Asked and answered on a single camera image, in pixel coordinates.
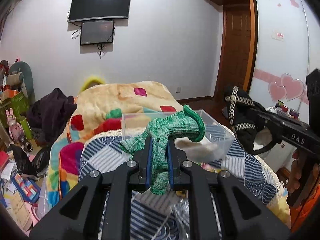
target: metal screw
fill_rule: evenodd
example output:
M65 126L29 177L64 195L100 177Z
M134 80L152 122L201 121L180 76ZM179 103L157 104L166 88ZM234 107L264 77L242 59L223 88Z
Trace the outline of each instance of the metal screw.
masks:
M137 165L137 162L136 162L136 161L128 161L128 162L127 162L127 166L128 166L128 167L134 167L135 165Z
M96 178L99 175L99 171L90 171L89 175L90 177Z
M230 172L226 171L226 170L220 171L220 176L222 176L224 178L229 178L230 177Z
M182 163L182 165L185 166L185 167L187 167L187 168L189 168L189 167L192 166L192 162L191 162L191 161L184 161L184 162Z

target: transparent plastic box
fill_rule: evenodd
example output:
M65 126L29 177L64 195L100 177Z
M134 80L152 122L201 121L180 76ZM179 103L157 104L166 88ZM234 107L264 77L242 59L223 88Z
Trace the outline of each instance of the transparent plastic box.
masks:
M188 138L175 139L175 146L186 152L188 160L193 162L209 163L224 157L232 142L234 136L225 129L220 123L214 120L204 110L195 111L201 116L206 131L204 139L201 142L194 143ZM138 113L122 115L122 139L134 137L142 134L151 120L155 118L165 118L173 112L165 113Z

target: bed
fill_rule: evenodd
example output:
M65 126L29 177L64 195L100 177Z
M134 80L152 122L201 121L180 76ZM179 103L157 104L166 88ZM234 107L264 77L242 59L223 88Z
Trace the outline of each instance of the bed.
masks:
M110 171L126 161L118 148L122 114L182 110L164 85L151 81L94 86L81 92L75 98L75 103L76 111L51 149L46 181L39 200L41 214L47 213L91 170ZM117 162L107 167L97 166L97 158L107 160L110 155ZM212 172L229 170L281 221L290 226L286 189L261 158L248 155L236 140L223 159L200 165ZM156 196L148 191L143 194L133 192L132 205L136 214L131 215L131 238L177 238L177 224L171 210L177 201L179 196L175 192L168 192L164 196Z

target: orange clothing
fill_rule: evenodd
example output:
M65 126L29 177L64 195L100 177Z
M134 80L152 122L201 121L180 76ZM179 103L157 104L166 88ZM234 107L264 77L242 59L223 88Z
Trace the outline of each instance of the orange clothing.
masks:
M297 230L302 225L303 221L306 219L307 215L312 210L312 207L316 203L319 196L320 196L320 185L318 185L318 187L316 189L316 193L313 196L313 198L309 199L305 203L303 210L301 210L301 212L300 212L300 209L301 209L302 205L299 206L298 208L290 207L291 231L292 232Z

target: television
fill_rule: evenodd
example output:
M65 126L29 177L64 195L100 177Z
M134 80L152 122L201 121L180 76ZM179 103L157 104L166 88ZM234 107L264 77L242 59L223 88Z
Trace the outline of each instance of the television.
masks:
M72 0L69 22L129 17L130 0Z
M114 20L82 22L80 45L112 43L114 27Z

